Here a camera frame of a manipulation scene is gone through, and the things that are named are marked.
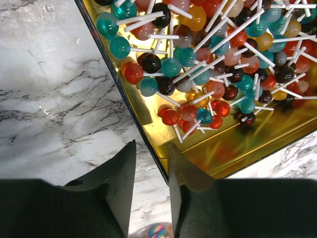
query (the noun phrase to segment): marble surface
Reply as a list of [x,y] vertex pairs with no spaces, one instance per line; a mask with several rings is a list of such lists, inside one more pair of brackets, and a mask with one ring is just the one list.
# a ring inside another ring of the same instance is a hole
[[[170,222],[169,189],[73,0],[0,3],[0,178],[64,185],[137,141],[130,232]],[[317,179],[317,132],[233,175]]]

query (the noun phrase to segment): white stick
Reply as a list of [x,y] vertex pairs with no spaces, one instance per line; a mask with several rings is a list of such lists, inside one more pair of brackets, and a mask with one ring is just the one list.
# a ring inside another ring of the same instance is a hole
[[240,31],[242,31],[244,28],[246,28],[248,25],[250,25],[258,16],[264,13],[264,9],[261,9],[261,11],[257,12],[254,16],[252,16],[249,20],[247,20],[245,23],[243,23],[241,26],[239,26],[237,29],[235,29],[227,38],[220,41],[217,45],[215,45],[210,52],[213,53],[215,50],[217,50],[220,46],[222,46],[224,43],[230,41],[233,37],[235,37]]
[[258,1],[255,1],[254,4],[250,7],[250,10],[253,11],[258,6]]
[[[300,36],[310,36],[310,35],[308,35],[308,34],[306,34],[306,33],[304,33],[304,32],[300,32],[300,33],[298,33]],[[312,39],[310,39],[311,41],[314,41],[314,42],[317,42],[317,38],[312,38]]]
[[163,73],[143,73],[144,77],[156,77],[156,76],[165,76]]
[[284,2],[285,2],[285,9],[286,10],[291,9],[291,4],[289,3],[289,0],[284,0]]
[[222,78],[226,78],[226,77],[231,77],[232,75],[233,75],[233,73],[225,73],[222,75],[215,76],[214,78],[215,79],[222,79]]
[[274,2],[276,2],[279,6],[283,6],[284,2],[282,0],[273,0]]
[[146,14],[146,15],[143,15],[143,16],[135,16],[135,17],[127,18],[127,19],[124,19],[124,20],[117,21],[116,24],[117,24],[117,26],[120,26],[120,25],[123,25],[123,24],[137,22],[137,21],[142,21],[142,20],[146,20],[146,19],[149,19],[149,18],[156,18],[156,17],[160,17],[160,16],[164,16],[163,11],[158,11],[158,12],[151,13],[151,14]]
[[242,98],[239,98],[236,101],[233,101],[232,103],[230,103],[229,106],[236,105],[237,103],[240,103],[245,98],[246,98],[246,96],[243,96]]
[[205,38],[202,39],[202,41],[199,42],[198,45],[196,45],[196,47],[193,49],[194,53],[197,52],[197,50],[199,50],[204,43],[206,43],[213,35],[214,33],[217,32],[217,30],[220,29],[221,26],[223,26],[226,23],[226,19],[223,19],[221,22],[218,23],[218,25],[216,25],[206,36]]
[[296,97],[296,98],[302,98],[303,96],[301,96],[301,95],[299,95],[299,94],[297,94],[297,93],[294,93],[294,92],[292,92],[292,91],[290,91],[290,90],[288,90],[288,89],[285,89],[285,88],[281,88],[281,91],[283,91],[283,92],[285,92],[285,93],[288,93],[288,94],[290,94],[290,95],[293,95],[294,97]]
[[156,18],[149,18],[149,19],[146,19],[146,20],[142,20],[142,21],[138,21],[132,25],[129,25],[129,26],[126,26],[123,28],[124,32],[129,32],[129,31],[132,31],[134,29],[137,29],[138,27],[140,26],[143,26],[149,22],[152,22],[154,21]]
[[116,7],[120,7],[124,2],[125,2],[125,0],[118,0],[114,5]]
[[317,99],[317,96],[306,96],[306,97],[295,98],[295,99]]
[[310,59],[311,61],[314,61],[315,63],[317,63],[317,59],[315,57],[312,57],[311,55],[305,53],[305,52],[302,52],[302,56]]
[[179,131],[178,131],[177,126],[176,126],[176,125],[173,125],[173,129],[174,129],[174,131],[175,131],[175,134],[176,134],[176,136],[177,136],[177,138],[178,138],[179,143],[182,144],[182,143],[183,143],[182,137],[181,137],[180,134],[179,134]]
[[[298,3],[300,3],[300,2],[301,2],[301,0],[296,0],[296,1],[294,2],[294,4],[298,4]],[[285,13],[285,15],[283,16],[283,19],[286,20],[286,18],[293,12],[293,10],[294,10],[294,8],[289,9],[289,10]]]
[[293,59],[291,61],[289,61],[289,63],[287,64],[288,66],[291,66],[292,63],[296,63],[298,60],[298,57],[306,50],[306,47],[302,47],[296,54],[295,57],[293,57]]
[[297,18],[298,22],[301,22],[305,18],[306,14],[302,14],[299,18]]
[[[160,33],[160,34],[164,34],[165,29],[166,29],[166,27],[162,28],[162,29],[159,31],[159,33]],[[160,43],[161,43],[161,40],[158,40],[158,41],[157,41],[157,44],[155,45],[154,51],[153,51],[153,54],[154,54],[154,55],[156,55],[156,54],[158,53]]]
[[269,69],[269,71],[272,73],[272,74],[275,74],[275,70],[272,68],[272,66],[269,66],[267,67]]
[[198,120],[183,136],[182,136],[182,140],[185,140],[186,137],[199,125],[199,123],[201,123],[201,120]]
[[[174,34],[174,17],[172,16],[170,18],[169,22],[169,34],[173,35]],[[174,41],[173,39],[169,40],[169,57],[174,58]]]
[[237,56],[239,54],[242,54],[245,51],[248,51],[248,48],[243,48],[243,49],[240,49],[240,50],[236,51],[235,53],[233,53],[233,56]]
[[288,85],[294,83],[295,81],[297,81],[298,79],[304,77],[306,74],[305,73],[301,73],[300,75],[298,75],[297,77],[293,78],[291,81],[284,83],[283,85],[279,86],[278,88],[275,88],[274,90],[271,91],[272,94],[276,93],[277,91],[281,90],[282,88],[286,88]]
[[[154,50],[151,50],[151,49],[142,49],[142,48],[137,48],[137,47],[131,47],[131,51],[144,52],[144,53],[153,53],[154,52]],[[166,55],[166,51],[158,51],[157,54]]]
[[284,33],[285,33],[285,31],[286,31],[286,29],[287,29],[287,27],[288,27],[288,24],[289,24],[289,22],[290,22],[291,19],[292,19],[292,16],[293,16],[293,14],[291,13],[291,14],[288,16],[288,18],[286,19],[286,21],[284,22],[284,25],[283,25],[282,30],[281,30],[281,32],[280,32],[281,35],[284,35]]
[[267,111],[274,111],[274,108],[266,108],[266,107],[258,107],[256,106],[255,109],[267,110]]
[[152,13],[152,10],[153,10],[155,1],[156,1],[156,0],[150,0],[149,7],[148,7],[148,10],[147,10],[147,14]]
[[249,63],[243,63],[243,64],[236,64],[234,66],[235,69],[239,69],[239,68],[244,68],[244,67],[248,67],[250,64]]
[[179,35],[159,35],[159,34],[149,34],[149,39],[167,39],[167,40],[178,40]]
[[265,61],[266,63],[268,63],[271,67],[274,67],[275,64],[270,61],[267,57],[265,57],[260,51],[258,51],[257,49],[255,49],[253,46],[251,46],[249,43],[244,43],[244,46],[247,47],[250,51],[252,51],[254,54],[256,54],[258,57],[260,57],[261,59],[263,59],[263,61]]
[[191,101],[191,104],[196,104],[196,103],[200,102],[201,100],[203,100],[203,99],[205,99],[205,98],[207,98],[207,97],[210,97],[212,94],[214,94],[214,91],[211,91],[211,92],[209,92],[209,93],[206,93],[206,94],[202,95],[201,97],[199,97],[199,98],[197,98],[197,99],[195,99],[195,100],[192,100],[192,101]]
[[[257,12],[261,11],[261,7],[262,7],[262,0],[258,0]],[[260,23],[260,16],[258,16],[256,19],[256,24],[258,25],[259,23]]]
[[259,95],[260,95],[260,80],[258,80],[256,85],[256,94],[255,94],[254,100],[258,101]]
[[235,5],[235,3],[237,2],[237,0],[232,0],[231,3],[229,4],[229,6],[227,7],[227,9],[223,12],[221,19],[224,19],[227,14],[229,13],[229,11],[232,9],[233,5]]
[[224,81],[224,85],[225,85],[226,87],[229,87],[229,81],[228,81],[228,79],[227,79],[227,78],[223,78],[223,81]]
[[221,10],[223,9],[223,7],[226,5],[226,3],[228,2],[228,0],[223,0],[221,2],[221,4],[219,5],[218,9],[216,10],[216,12],[214,13],[213,17],[211,18],[210,22],[208,23],[208,25],[205,28],[205,32],[209,32],[209,30],[211,29],[212,25],[214,24],[214,22],[216,21],[217,17],[219,16]]
[[256,89],[257,83],[258,83],[258,79],[259,79],[259,74],[256,73],[256,74],[254,75],[254,79],[253,79],[253,87],[252,87],[252,90],[255,90],[255,89]]
[[[290,9],[291,8],[300,8],[300,9],[303,9],[303,8],[316,8],[316,4],[290,4]],[[276,4],[272,4],[271,5],[271,8],[286,8],[285,5],[283,6],[279,6],[279,5],[276,5]]]
[[173,4],[167,5],[168,9],[171,11],[176,12],[178,15],[185,16],[188,19],[193,19],[193,16],[189,14],[188,12],[183,11],[182,9],[179,9],[178,7],[174,6]]
[[194,67],[191,67],[187,72],[181,74],[176,79],[174,79],[173,83],[177,83],[179,80],[185,78],[187,75],[190,75],[192,72],[194,72],[196,69],[200,68],[205,63],[206,63],[206,60],[200,62],[198,65],[195,65]]
[[180,104],[178,102],[174,101],[173,99],[169,98],[168,96],[163,95],[162,93],[159,93],[159,92],[156,92],[156,94],[159,95],[161,98],[164,98],[165,100],[167,100],[170,103],[174,104],[178,108],[180,107]]
[[198,130],[201,130],[201,129],[202,130],[217,130],[217,129],[212,129],[212,128],[208,127],[208,126],[198,126],[197,129]]
[[[302,0],[302,3],[305,4],[305,5],[308,5],[307,0]],[[305,7],[304,11],[305,11],[305,14],[306,14],[307,17],[311,16],[311,11],[309,11],[308,7]]]

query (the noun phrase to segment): teal lollipop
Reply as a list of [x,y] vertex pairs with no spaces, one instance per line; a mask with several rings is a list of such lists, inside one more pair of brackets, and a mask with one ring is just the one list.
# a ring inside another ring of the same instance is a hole
[[253,100],[244,99],[240,103],[240,110],[245,114],[249,114],[253,112],[255,108],[256,108],[256,104],[254,103]]
[[181,49],[178,52],[178,60],[182,66],[191,67],[194,66],[194,60],[197,60],[197,54],[194,53],[192,48]]
[[161,67],[163,74],[167,77],[175,77],[176,75],[178,75],[181,69],[182,65],[180,64],[178,59],[174,58],[165,59]]
[[196,119],[201,120],[201,124],[210,124],[212,121],[212,115],[208,110],[199,108],[197,110]]
[[137,6],[135,3],[126,0],[120,7],[117,7],[115,6],[116,2],[117,0],[111,4],[110,9],[111,13],[114,14],[118,20],[124,20],[137,16]]
[[[262,55],[264,55],[265,57],[267,57],[269,61],[273,62],[273,60],[274,60],[274,55],[273,55],[272,52],[270,52],[270,51],[264,51],[264,52],[261,52],[261,53],[262,53]],[[263,59],[261,59],[260,57],[258,57],[258,58],[259,58],[259,61],[260,61],[260,66],[259,66],[259,68],[267,68],[267,67],[269,67],[269,64],[268,64],[267,62],[265,62],[265,61],[264,61]]]
[[115,58],[122,60],[130,54],[131,46],[124,37],[116,36],[110,41],[109,50]]
[[242,91],[248,91],[253,86],[253,78],[243,75],[242,80],[236,84],[236,87]]
[[316,13],[317,13],[316,8],[311,8],[311,9],[309,9],[309,11],[311,12],[311,16],[310,17],[305,16],[304,19],[301,21],[302,25],[310,23],[316,17]]
[[[275,36],[275,39],[284,39],[286,38],[285,36]],[[272,52],[272,53],[277,53],[282,51],[285,46],[286,46],[287,42],[278,42],[278,43],[273,43],[272,46],[270,48],[268,48],[268,51]]]
[[246,28],[246,32],[251,37],[258,37],[265,33],[267,30],[267,22],[264,19],[260,19],[260,23],[257,24],[256,21],[252,22],[249,27]]
[[[212,49],[213,47],[215,47],[223,39],[224,39],[223,36],[213,36],[211,38],[210,48]],[[227,53],[228,49],[229,49],[229,42],[226,42],[222,46],[220,46],[217,50],[215,50],[214,54],[216,56],[223,56]]]
[[97,20],[96,27],[97,31],[101,36],[110,40],[116,36],[119,30],[119,26],[116,24],[117,19],[109,12],[102,12]]
[[158,89],[158,83],[154,78],[146,77],[140,82],[140,92],[144,97],[153,96]]
[[[204,67],[200,67],[196,69],[194,72],[191,73],[191,75],[194,75],[198,71],[202,70]],[[197,77],[195,77],[193,80],[197,85],[204,85],[209,81],[209,78],[211,77],[210,71],[206,70],[205,72],[201,73]]]

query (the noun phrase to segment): lollipop stick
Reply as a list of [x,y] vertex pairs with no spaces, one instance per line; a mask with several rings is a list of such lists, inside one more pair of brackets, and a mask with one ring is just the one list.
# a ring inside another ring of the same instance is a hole
[[250,65],[249,63],[236,64],[234,68],[239,69],[239,68],[248,67],[249,65]]
[[185,16],[188,19],[193,19],[193,16],[189,14],[188,12],[183,11],[182,9],[179,9],[178,7],[174,6],[173,4],[167,5],[168,9],[171,11],[176,12],[178,15]]
[[[307,0],[302,0],[302,3],[308,5]],[[305,14],[306,14],[307,17],[310,17],[310,16],[311,16],[311,11],[309,11],[308,7],[307,7],[307,8],[304,8],[304,12],[305,12]]]
[[[154,52],[154,50],[151,50],[151,49],[142,49],[142,48],[137,48],[137,47],[131,47],[131,51],[143,52],[143,53],[153,53]],[[157,54],[166,55],[166,51],[158,51]]]
[[317,63],[317,59],[315,57],[312,57],[311,55],[309,55],[309,54],[307,54],[305,52],[302,52],[302,56],[308,58],[311,61],[314,61],[315,63]]
[[258,16],[264,13],[264,9],[261,9],[259,12],[257,12],[254,16],[252,16],[249,20],[247,20],[245,23],[243,23],[241,26],[239,26],[237,29],[235,29],[228,37],[220,41],[217,45],[215,45],[210,52],[213,53],[215,50],[217,50],[220,46],[222,46],[224,43],[230,41],[233,37],[235,37],[240,31],[242,31],[244,28],[246,28],[248,25],[250,25]]
[[274,111],[274,108],[266,108],[266,107],[258,107],[256,106],[255,109],[267,110],[267,111]]
[[117,24],[117,26],[120,26],[120,25],[127,24],[127,23],[132,23],[132,22],[146,20],[146,19],[149,19],[149,18],[157,18],[157,17],[160,17],[160,16],[164,16],[163,11],[158,11],[158,12],[151,13],[151,14],[146,14],[146,15],[143,15],[143,16],[135,16],[135,17],[127,18],[127,19],[124,19],[124,20],[117,21],[116,24]]
[[206,36],[205,38],[202,39],[202,41],[199,42],[198,45],[196,45],[196,47],[193,49],[194,53],[197,52],[197,50],[199,50],[204,43],[207,42],[207,40],[209,40],[216,32],[217,30],[219,30],[225,23],[226,23],[226,19],[223,19],[221,22],[219,22]]
[[[170,33],[170,35],[174,34],[174,17],[173,16],[170,18],[170,22],[169,22],[169,33]],[[174,58],[174,41],[173,41],[173,39],[169,40],[169,57]]]
[[183,136],[182,136],[182,140],[185,140],[186,137],[199,125],[199,123],[201,123],[201,120],[198,120]]
[[[308,35],[308,34],[306,34],[306,33],[304,33],[304,32],[300,32],[300,33],[298,33],[298,35],[300,35],[300,36],[310,36],[310,35]],[[310,39],[311,41],[314,41],[314,42],[317,42],[317,38],[315,37],[315,38],[312,38],[312,39]]]
[[208,25],[205,28],[206,32],[209,32],[209,30],[211,29],[212,25],[214,24],[214,22],[216,21],[217,17],[219,16],[221,10],[223,9],[223,7],[226,5],[228,0],[223,0],[221,2],[221,4],[219,5],[218,9],[216,10],[216,12],[214,13],[213,17],[211,18],[210,22],[208,23]]
[[179,131],[178,131],[177,126],[176,126],[176,125],[173,125],[173,129],[174,129],[174,131],[175,131],[175,134],[176,134],[176,136],[177,136],[177,138],[178,138],[179,143],[182,144],[182,143],[183,143],[182,137],[181,137],[180,134],[179,134]]
[[207,98],[207,97],[210,97],[212,94],[214,94],[214,91],[211,91],[211,92],[209,92],[209,93],[206,93],[206,94],[202,95],[201,97],[199,97],[199,98],[197,98],[197,99],[195,99],[195,100],[192,100],[192,101],[191,101],[191,104],[196,104],[196,103],[200,102],[201,100],[203,100],[203,99],[205,99],[205,98]]
[[293,16],[293,14],[291,13],[288,17],[287,17],[287,19],[286,19],[286,21],[284,22],[284,25],[283,25],[283,27],[282,27],[282,30],[281,30],[281,35],[284,35],[284,33],[285,33],[285,31],[286,31],[286,29],[287,29],[287,27],[288,27],[288,24],[289,24],[289,22],[291,21],[291,19],[292,19],[292,16]]
[[[165,29],[166,29],[166,27],[164,27],[163,29],[161,29],[161,30],[159,31],[159,33],[160,33],[161,35],[164,34]],[[157,44],[155,45],[154,51],[153,51],[153,54],[154,54],[154,55],[156,55],[156,54],[158,53],[160,43],[161,43],[161,40],[158,40],[158,41],[157,41]]]
[[231,1],[231,3],[229,4],[229,6],[227,7],[227,9],[223,12],[221,19],[224,19],[227,14],[229,13],[229,11],[232,9],[233,5],[235,5],[235,3],[237,2],[237,0],[233,0]]
[[317,99],[317,96],[307,96],[307,97],[295,98],[295,99]]
[[[261,8],[262,8],[262,0],[258,0],[257,12],[261,11]],[[260,16],[258,16],[256,19],[256,24],[258,25],[259,23],[260,23]]]
[[174,104],[178,108],[180,107],[180,104],[178,102],[174,101],[173,99],[169,98],[168,96],[163,95],[162,93],[159,93],[159,92],[156,92],[156,94],[159,95],[161,98],[164,98],[165,100],[167,100],[170,103]]
[[143,26],[143,25],[145,25],[147,23],[150,23],[150,22],[154,21],[155,19],[156,18],[149,18],[149,19],[146,19],[146,20],[138,21],[138,22],[136,22],[136,23],[134,23],[132,25],[124,27],[123,30],[124,30],[124,32],[132,31],[134,29],[137,29],[140,26]]
[[155,1],[156,1],[156,0],[150,0],[149,7],[148,7],[148,10],[147,10],[147,14],[152,13],[152,10],[153,10]]
[[253,87],[252,87],[253,90],[255,90],[256,87],[257,87],[258,79],[259,79],[259,74],[256,73],[256,74],[254,75],[254,79],[253,79]]

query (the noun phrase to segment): metal tray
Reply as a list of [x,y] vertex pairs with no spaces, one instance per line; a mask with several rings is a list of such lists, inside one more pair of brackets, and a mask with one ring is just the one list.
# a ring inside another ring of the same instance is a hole
[[[183,144],[180,144],[172,127],[164,125],[161,118],[157,116],[158,108],[169,103],[157,95],[145,98],[135,85],[127,83],[120,72],[121,61],[112,57],[107,47],[108,40],[97,33],[95,29],[96,19],[99,13],[110,12],[109,7],[101,7],[93,0],[75,1],[141,136],[167,183],[167,142],[175,143],[192,163],[210,176],[223,178],[317,129],[317,100],[296,100],[292,112],[285,113],[278,108],[278,105],[275,105],[274,112],[260,112],[256,122],[248,128],[239,125],[229,115],[224,119],[219,130],[206,131],[205,134],[197,131]],[[129,39],[131,45],[153,49],[153,41],[137,40],[132,34],[123,31],[124,26],[120,26],[118,34]],[[166,41],[161,43],[159,50],[168,50]],[[129,56],[136,59],[135,52],[131,52]],[[310,88],[306,95],[317,95],[317,80],[313,80],[314,76],[317,75],[316,64],[312,65],[307,75],[310,79]],[[171,98],[182,101],[185,100],[185,95],[175,91]]]

